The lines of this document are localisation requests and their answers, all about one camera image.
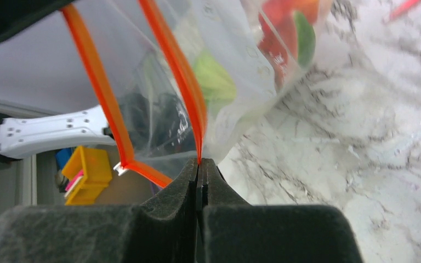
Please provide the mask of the green cabbage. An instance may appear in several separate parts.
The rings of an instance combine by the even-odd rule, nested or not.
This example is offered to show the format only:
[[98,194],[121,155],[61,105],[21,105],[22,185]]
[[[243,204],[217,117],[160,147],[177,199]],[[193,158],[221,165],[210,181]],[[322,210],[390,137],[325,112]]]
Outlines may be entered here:
[[236,99],[236,85],[226,69],[207,50],[199,53],[192,66],[210,111],[217,112]]

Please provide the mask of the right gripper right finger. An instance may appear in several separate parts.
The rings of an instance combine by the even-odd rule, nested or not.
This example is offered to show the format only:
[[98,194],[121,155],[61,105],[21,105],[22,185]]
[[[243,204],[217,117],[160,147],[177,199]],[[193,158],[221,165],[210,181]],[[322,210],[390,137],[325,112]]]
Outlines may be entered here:
[[212,159],[197,170],[205,262],[362,262],[350,224],[330,205],[250,205]]

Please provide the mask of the watermelon slice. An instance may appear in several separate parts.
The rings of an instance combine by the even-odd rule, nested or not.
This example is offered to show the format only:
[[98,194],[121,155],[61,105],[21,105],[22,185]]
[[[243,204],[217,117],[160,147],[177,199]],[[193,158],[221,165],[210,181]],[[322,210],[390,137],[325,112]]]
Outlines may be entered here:
[[291,74],[291,62],[306,69],[314,56],[314,24],[319,1],[266,1],[258,15],[263,36],[258,44],[275,72],[275,84],[282,88]]

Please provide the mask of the clear orange zip top bag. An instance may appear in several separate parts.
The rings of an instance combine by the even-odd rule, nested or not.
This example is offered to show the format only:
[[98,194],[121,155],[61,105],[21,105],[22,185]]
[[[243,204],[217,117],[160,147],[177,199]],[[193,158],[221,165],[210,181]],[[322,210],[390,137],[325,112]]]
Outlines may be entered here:
[[[167,186],[193,158],[220,162],[242,133],[310,67],[296,62],[282,88],[258,44],[266,1],[82,1],[75,31],[101,82],[92,85],[120,159]],[[319,1],[317,33],[332,7]],[[192,66],[207,50],[236,85],[236,99],[207,109]]]

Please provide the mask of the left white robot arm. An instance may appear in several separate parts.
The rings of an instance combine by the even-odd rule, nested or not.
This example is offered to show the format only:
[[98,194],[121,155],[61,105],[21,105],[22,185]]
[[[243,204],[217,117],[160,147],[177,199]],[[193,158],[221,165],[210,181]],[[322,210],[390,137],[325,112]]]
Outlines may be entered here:
[[[55,11],[61,11],[92,85],[101,82],[88,59],[85,44],[75,31],[72,1],[0,1],[0,44]],[[32,155],[78,145],[115,145],[111,127],[100,105],[62,115],[13,118],[0,113],[0,170]]]

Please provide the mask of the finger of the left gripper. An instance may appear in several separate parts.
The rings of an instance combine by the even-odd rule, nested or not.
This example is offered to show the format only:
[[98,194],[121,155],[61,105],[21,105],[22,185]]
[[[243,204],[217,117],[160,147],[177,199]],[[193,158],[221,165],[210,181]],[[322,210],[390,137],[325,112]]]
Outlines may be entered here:
[[73,0],[0,0],[0,43],[72,2]]

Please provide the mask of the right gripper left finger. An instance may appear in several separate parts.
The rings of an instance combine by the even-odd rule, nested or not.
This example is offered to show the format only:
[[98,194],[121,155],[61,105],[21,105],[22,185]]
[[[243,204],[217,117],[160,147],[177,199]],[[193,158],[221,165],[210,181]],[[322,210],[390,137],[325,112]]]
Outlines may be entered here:
[[0,216],[0,262],[194,262],[198,161],[140,205],[20,206]]

